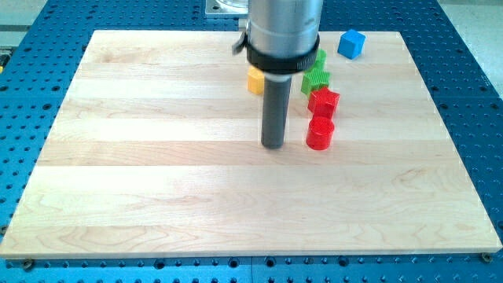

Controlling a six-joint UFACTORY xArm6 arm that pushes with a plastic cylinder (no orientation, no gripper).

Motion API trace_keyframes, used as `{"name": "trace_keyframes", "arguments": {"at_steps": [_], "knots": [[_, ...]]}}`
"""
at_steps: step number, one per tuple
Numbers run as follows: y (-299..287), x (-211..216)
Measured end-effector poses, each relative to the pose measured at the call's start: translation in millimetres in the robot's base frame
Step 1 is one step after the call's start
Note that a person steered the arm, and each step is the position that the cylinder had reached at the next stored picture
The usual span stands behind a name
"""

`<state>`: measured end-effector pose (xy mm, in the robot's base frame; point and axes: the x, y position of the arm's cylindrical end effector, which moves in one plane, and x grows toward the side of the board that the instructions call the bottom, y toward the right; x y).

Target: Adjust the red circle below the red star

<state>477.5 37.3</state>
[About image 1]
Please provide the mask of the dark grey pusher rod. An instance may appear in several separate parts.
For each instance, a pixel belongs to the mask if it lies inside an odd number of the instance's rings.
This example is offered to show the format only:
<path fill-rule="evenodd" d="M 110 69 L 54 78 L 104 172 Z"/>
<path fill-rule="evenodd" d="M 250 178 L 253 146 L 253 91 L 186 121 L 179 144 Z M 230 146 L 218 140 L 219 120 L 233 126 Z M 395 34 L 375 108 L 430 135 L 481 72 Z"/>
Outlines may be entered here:
<path fill-rule="evenodd" d="M 290 75 L 265 76 L 261 142 L 268 149 L 284 144 L 291 84 Z"/>

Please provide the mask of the black collar ring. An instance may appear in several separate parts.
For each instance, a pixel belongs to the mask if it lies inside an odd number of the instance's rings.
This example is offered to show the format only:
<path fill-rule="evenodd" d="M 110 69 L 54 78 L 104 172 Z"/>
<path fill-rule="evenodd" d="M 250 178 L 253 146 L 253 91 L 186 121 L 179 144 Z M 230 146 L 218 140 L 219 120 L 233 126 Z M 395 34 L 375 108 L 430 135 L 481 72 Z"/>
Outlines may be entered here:
<path fill-rule="evenodd" d="M 232 55 L 246 49 L 253 67 L 270 75 L 293 75 L 311 68 L 320 43 L 317 31 L 247 30 L 232 45 Z"/>

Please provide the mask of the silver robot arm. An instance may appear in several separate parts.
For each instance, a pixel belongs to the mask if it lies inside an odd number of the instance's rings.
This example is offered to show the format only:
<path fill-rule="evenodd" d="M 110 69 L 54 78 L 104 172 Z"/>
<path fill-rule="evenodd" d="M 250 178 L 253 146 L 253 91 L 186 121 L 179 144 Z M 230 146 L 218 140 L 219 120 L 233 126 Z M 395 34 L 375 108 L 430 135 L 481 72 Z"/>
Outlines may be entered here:
<path fill-rule="evenodd" d="M 232 54 L 246 51 L 248 63 L 264 74 L 261 143 L 284 144 L 292 76 L 316 60 L 322 0 L 250 0 L 248 22 Z"/>

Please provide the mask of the green block behind arm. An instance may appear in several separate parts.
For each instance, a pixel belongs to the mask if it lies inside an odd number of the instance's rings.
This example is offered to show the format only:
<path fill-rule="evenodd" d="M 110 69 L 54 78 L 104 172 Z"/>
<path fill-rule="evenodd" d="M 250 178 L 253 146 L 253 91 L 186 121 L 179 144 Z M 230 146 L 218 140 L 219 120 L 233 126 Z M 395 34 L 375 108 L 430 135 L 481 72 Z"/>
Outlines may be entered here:
<path fill-rule="evenodd" d="M 326 57 L 327 53 L 323 49 L 318 49 L 317 56 L 312 65 L 312 68 L 323 70 L 325 66 Z"/>

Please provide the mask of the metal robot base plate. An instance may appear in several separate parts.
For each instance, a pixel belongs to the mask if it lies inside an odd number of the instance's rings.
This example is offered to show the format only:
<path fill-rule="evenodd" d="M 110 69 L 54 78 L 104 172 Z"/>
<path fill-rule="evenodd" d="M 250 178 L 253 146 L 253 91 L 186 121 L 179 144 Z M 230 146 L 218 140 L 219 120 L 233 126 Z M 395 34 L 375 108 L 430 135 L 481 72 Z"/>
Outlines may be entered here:
<path fill-rule="evenodd" d="M 248 0 L 206 0 L 204 12 L 210 18 L 243 18 L 248 15 Z"/>

